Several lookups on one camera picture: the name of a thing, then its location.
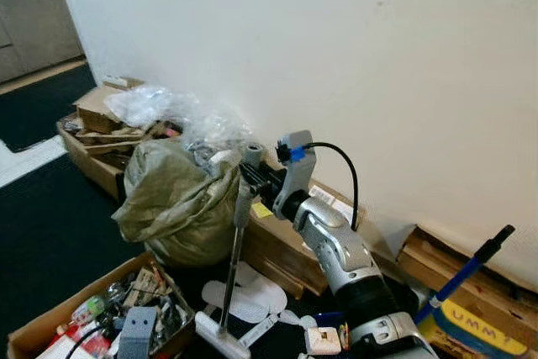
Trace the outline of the olive woven sack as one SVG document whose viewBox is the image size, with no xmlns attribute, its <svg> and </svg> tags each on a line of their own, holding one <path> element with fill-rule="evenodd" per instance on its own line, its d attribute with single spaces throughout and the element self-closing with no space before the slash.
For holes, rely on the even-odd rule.
<svg viewBox="0 0 538 359">
<path fill-rule="evenodd" d="M 126 198 L 112 214 L 120 235 L 172 267 L 212 266 L 230 255 L 241 154 L 199 166 L 177 140 L 147 140 L 124 169 Z"/>
</svg>

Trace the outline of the red printed package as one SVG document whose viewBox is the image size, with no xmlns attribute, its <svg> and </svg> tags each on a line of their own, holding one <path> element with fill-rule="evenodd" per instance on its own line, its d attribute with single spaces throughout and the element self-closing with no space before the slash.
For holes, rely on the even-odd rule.
<svg viewBox="0 0 538 359">
<path fill-rule="evenodd" d="M 104 325 L 77 329 L 59 337 L 51 347 L 51 359 L 107 359 L 112 341 Z"/>
</svg>

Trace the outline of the small black floor mat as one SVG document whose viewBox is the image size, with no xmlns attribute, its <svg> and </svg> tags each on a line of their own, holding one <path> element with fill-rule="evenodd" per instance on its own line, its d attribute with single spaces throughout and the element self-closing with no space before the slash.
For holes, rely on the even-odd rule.
<svg viewBox="0 0 538 359">
<path fill-rule="evenodd" d="M 0 141 L 17 154 L 55 133 L 56 122 L 73 113 L 73 103 L 96 86 L 88 66 L 0 95 Z"/>
</svg>

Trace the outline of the grey kitchen cabinets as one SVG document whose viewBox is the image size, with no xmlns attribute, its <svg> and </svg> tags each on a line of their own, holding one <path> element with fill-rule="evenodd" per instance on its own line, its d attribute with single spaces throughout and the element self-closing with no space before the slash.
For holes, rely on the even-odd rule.
<svg viewBox="0 0 538 359">
<path fill-rule="evenodd" d="M 0 82 L 82 55 L 66 0 L 0 0 Z"/>
</svg>

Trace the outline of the large open cardboard box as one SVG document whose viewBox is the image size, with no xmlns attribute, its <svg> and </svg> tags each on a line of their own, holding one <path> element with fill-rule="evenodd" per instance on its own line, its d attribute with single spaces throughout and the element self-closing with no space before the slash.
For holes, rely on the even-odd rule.
<svg viewBox="0 0 538 359">
<path fill-rule="evenodd" d="M 78 113 L 56 122 L 57 133 L 71 161 L 106 194 L 126 198 L 124 170 L 142 141 L 175 139 L 181 130 L 172 122 L 156 121 L 150 128 L 129 127 L 108 118 L 92 118 L 87 127 Z"/>
</svg>

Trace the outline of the sealed cardboard box with labels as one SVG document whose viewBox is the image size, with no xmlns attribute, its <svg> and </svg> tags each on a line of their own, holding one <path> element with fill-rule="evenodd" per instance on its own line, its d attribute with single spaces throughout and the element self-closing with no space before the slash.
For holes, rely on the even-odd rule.
<svg viewBox="0 0 538 359">
<path fill-rule="evenodd" d="M 272 203 L 254 197 L 241 260 L 295 298 L 379 275 L 366 242 L 352 229 L 355 206 L 320 182 L 312 181 L 308 193 L 295 216 L 303 221 L 299 227 L 277 219 Z"/>
</svg>

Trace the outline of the small open cardboard box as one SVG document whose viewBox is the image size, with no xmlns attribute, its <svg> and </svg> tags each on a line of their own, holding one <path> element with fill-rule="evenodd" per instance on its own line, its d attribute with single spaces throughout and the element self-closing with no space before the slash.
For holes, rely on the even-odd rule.
<svg viewBox="0 0 538 359">
<path fill-rule="evenodd" d="M 501 330 L 534 335 L 538 325 L 538 294 L 533 283 L 489 266 L 515 227 L 506 225 L 468 256 L 421 228 L 403 242 L 396 262 L 416 281 L 435 291 L 453 288 L 440 301 L 462 293 L 476 308 L 488 314 Z"/>
</svg>

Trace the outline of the long white package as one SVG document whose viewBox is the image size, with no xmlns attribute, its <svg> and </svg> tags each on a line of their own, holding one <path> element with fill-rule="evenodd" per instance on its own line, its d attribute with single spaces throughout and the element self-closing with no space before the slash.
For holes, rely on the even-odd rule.
<svg viewBox="0 0 538 359">
<path fill-rule="evenodd" d="M 266 334 L 279 321 L 279 316 L 276 314 L 269 314 L 263 321 L 258 322 L 252 329 L 247 331 L 245 335 L 242 335 L 239 339 L 239 343 L 244 347 L 250 348 L 254 343 Z"/>
</svg>

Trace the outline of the crumpled white tissue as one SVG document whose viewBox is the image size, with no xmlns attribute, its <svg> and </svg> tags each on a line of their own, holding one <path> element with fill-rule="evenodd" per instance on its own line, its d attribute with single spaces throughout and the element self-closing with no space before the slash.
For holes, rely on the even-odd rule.
<svg viewBox="0 0 538 359">
<path fill-rule="evenodd" d="M 318 321 L 316 321 L 315 317 L 310 315 L 300 317 L 289 309 L 282 310 L 282 312 L 279 314 L 279 321 L 288 325 L 296 325 L 304 330 L 319 328 Z"/>
</svg>

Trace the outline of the clear plastic bag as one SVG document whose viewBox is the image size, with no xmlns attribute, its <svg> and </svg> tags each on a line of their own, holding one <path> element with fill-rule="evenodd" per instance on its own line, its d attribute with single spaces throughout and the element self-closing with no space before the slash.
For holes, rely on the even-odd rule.
<svg viewBox="0 0 538 359">
<path fill-rule="evenodd" d="M 107 95 L 103 104 L 128 127 L 146 129 L 158 121 L 175 124 L 180 128 L 178 140 L 183 148 L 200 161 L 254 139 L 238 114 L 189 92 L 141 85 Z"/>
</svg>

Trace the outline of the blue long-handled dustpan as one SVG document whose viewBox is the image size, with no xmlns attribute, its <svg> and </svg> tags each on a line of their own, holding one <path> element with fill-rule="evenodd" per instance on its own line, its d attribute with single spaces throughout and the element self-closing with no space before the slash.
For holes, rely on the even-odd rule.
<svg viewBox="0 0 538 359">
<path fill-rule="evenodd" d="M 420 335 L 418 323 L 447 301 L 513 235 L 506 225 L 442 287 L 415 316 L 393 297 L 380 267 L 364 241 L 350 230 L 335 231 L 309 224 L 301 232 L 318 257 L 331 293 L 349 325 L 352 359 L 437 359 L 433 347 Z"/>
</svg>

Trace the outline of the open cardboard box of clutter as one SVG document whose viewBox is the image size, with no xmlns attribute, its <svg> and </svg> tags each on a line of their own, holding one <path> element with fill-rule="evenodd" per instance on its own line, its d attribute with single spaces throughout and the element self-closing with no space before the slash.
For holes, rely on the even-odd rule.
<svg viewBox="0 0 538 359">
<path fill-rule="evenodd" d="M 135 256 L 113 268 L 111 272 L 101 276 L 95 282 L 89 283 L 84 289 L 73 294 L 61 304 L 53 309 L 46 310 L 45 313 L 27 322 L 8 335 L 7 354 L 5 359 L 35 359 L 50 346 L 51 341 L 56 336 L 56 328 L 66 324 L 71 319 L 71 315 L 76 312 L 78 305 L 84 303 L 92 295 L 103 293 L 113 282 L 127 277 L 130 273 L 138 273 L 143 267 L 156 267 L 165 283 L 172 288 L 172 300 L 177 303 L 178 308 L 185 313 L 185 321 L 180 327 L 174 328 L 166 336 L 164 342 L 154 345 L 150 349 L 150 359 L 172 359 L 180 355 L 184 347 L 191 343 L 195 336 L 195 325 L 193 317 L 196 310 L 188 304 L 183 293 L 178 290 L 176 281 L 165 271 L 165 268 L 156 261 L 149 253 Z"/>
</svg>

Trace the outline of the small closed cardboard box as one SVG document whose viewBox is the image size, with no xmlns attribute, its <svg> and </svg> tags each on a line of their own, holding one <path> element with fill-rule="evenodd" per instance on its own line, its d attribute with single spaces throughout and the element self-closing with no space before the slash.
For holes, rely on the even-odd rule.
<svg viewBox="0 0 538 359">
<path fill-rule="evenodd" d="M 73 105 L 76 107 L 77 117 L 83 121 L 85 130 L 111 134 L 119 129 L 129 128 L 129 125 L 120 121 L 104 102 L 108 95 L 123 94 L 127 91 L 119 87 L 100 85 L 93 87 L 83 97 L 78 98 Z"/>
</svg>

